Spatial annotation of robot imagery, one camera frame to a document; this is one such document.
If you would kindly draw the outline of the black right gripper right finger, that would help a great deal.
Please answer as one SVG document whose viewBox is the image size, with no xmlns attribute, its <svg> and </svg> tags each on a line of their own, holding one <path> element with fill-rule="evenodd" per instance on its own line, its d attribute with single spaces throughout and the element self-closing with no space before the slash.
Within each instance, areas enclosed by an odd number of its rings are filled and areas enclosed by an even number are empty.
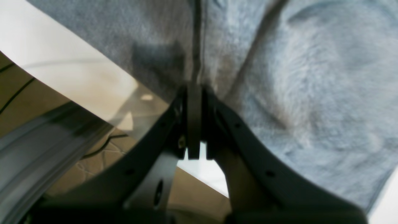
<svg viewBox="0 0 398 224">
<path fill-rule="evenodd" d="M 264 146 L 232 109 L 202 89 L 207 159 L 223 171 L 233 211 L 226 224 L 366 224 L 358 206 L 310 182 Z"/>
</svg>

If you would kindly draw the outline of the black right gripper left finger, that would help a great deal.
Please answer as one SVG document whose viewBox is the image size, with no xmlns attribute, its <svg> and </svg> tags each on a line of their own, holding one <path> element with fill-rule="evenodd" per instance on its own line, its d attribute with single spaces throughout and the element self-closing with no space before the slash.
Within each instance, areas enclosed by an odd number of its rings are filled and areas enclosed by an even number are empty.
<svg viewBox="0 0 398 224">
<path fill-rule="evenodd" d="M 182 87 L 128 154 L 88 182 L 40 204 L 31 223 L 175 223 L 167 202 L 178 161 L 199 159 L 201 116 L 201 87 Z"/>
</svg>

